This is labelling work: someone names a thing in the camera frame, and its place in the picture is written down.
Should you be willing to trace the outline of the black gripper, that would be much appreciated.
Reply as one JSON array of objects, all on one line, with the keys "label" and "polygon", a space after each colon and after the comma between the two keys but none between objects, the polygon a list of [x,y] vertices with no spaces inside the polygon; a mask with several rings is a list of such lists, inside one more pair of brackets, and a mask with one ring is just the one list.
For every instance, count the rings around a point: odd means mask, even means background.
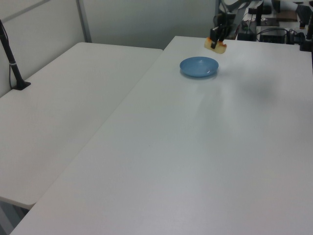
[{"label": "black gripper", "polygon": [[210,29],[211,48],[215,48],[217,41],[223,42],[225,37],[231,33],[235,24],[235,14],[220,13],[214,16],[214,28]]}]

